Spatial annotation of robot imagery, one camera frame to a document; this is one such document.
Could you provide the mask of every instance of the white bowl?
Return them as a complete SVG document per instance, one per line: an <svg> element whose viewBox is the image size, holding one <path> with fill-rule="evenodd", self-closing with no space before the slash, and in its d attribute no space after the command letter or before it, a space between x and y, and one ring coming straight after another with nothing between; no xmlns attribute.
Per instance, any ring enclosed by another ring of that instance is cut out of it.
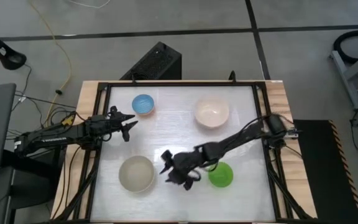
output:
<svg viewBox="0 0 358 224"><path fill-rule="evenodd" d="M141 192L151 186L154 175L153 163L148 158L132 156L122 163L118 178L126 190Z"/></svg>
<svg viewBox="0 0 358 224"><path fill-rule="evenodd" d="M195 115L203 126L217 128L229 119L229 105L220 98L203 98L197 102Z"/></svg>

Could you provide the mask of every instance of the concrete floor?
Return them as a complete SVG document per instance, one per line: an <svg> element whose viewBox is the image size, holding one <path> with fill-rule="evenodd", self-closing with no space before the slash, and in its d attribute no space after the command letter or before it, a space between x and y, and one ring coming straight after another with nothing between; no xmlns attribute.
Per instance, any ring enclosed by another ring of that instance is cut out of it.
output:
<svg viewBox="0 0 358 224"><path fill-rule="evenodd" d="M103 0L82 1L101 5ZM251 0L259 28L358 25L358 1L354 0ZM57 35L105 34L166 30L251 28L246 3L242 0L111 0L102 9L68 1L40 1L34 4ZM293 117L332 119L338 127L350 170L358 189L358 152L351 141L349 119L352 105L328 60L337 30L259 33L272 80L284 80ZM0 0L0 37L49 35L27 1ZM80 38L61 40L73 63L73 77L58 99L76 105L84 80L116 80L158 41L183 55L183 79L228 78L231 70L244 80L263 80L257 46L251 32L233 34L164 35L147 37ZM29 96L49 99L66 79L68 67L51 40L7 42L26 54L33 72ZM349 54L358 56L358 39L345 43ZM14 82L24 87L28 68L15 71L0 64L0 84ZM49 105L39 104L43 117ZM10 128L19 131L39 126L39 114L30 102L12 114ZM355 129L358 143L358 129ZM45 205L19 210L16 223L44 221Z"/></svg>

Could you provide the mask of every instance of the black box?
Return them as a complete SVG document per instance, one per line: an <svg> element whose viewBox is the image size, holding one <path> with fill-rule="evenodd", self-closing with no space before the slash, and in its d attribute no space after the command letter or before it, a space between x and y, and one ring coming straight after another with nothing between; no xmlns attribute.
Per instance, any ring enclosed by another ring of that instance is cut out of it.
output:
<svg viewBox="0 0 358 224"><path fill-rule="evenodd" d="M181 53L158 42L120 80L181 80Z"/></svg>

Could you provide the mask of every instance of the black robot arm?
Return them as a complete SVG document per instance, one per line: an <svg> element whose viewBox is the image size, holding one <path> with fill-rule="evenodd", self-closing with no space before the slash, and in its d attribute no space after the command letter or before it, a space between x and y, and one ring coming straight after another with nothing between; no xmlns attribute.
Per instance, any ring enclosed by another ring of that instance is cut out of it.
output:
<svg viewBox="0 0 358 224"><path fill-rule="evenodd" d="M268 131L263 130L263 122L266 123ZM255 139L263 138L271 149L281 150L285 146L284 136L287 129L281 120L281 116L272 114L263 116L250 121L238 133L223 139L220 142L207 142L205 144L195 146L192 152L180 152L172 157L169 150L165 151L161 158L165 161L165 167L160 174L173 168L168 173L166 182L174 184L183 184L186 190L190 190L193 182L201 180L200 173L194 170L197 167L207 167L217 164L219 160L230 150L233 150L247 142ZM271 163L268 164L267 174L278 188L282 191L283 196L288 200L295 213L301 220L294 219L278 219L284 223L326 223L309 216L292 197L291 193L282 183L277 173L274 171Z"/></svg>
<svg viewBox="0 0 358 224"><path fill-rule="evenodd" d="M69 144L78 144L82 149L95 150L103 136L117 131L122 133L125 141L129 141L129 130L135 126L137 121L122 125L135 117L135 115L126 115L117 111L115 106L110 108L109 118L104 115L94 115L80 124L73 125L73 116L61 123L38 131L23 133L15 138L14 152L21 157L33 153L41 148L67 146Z"/></svg>

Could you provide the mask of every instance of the yellow and black stripes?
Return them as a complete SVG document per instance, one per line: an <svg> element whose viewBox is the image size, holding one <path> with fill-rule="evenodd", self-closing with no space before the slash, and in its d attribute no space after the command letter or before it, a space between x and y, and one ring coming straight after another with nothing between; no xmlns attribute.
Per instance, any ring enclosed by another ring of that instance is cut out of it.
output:
<svg viewBox="0 0 358 224"><path fill-rule="evenodd" d="M356 187L354 186L354 182L353 182L352 174L351 174L351 172L349 170L349 166L347 165L347 160L346 160L343 148L342 148L342 144L341 144L341 140L340 140L339 135L338 135L338 131L337 131L333 121L329 120L329 123L331 124L331 127L333 129L333 134L334 134L334 138L335 138L335 141L336 141L336 146L338 148L339 155L341 155L341 160L342 160L342 163L343 163L343 167L345 169L345 173L346 173L347 179L349 181L349 185L350 185L351 190L352 190L353 199L354 199L356 207L358 209L358 193L357 193Z"/></svg>

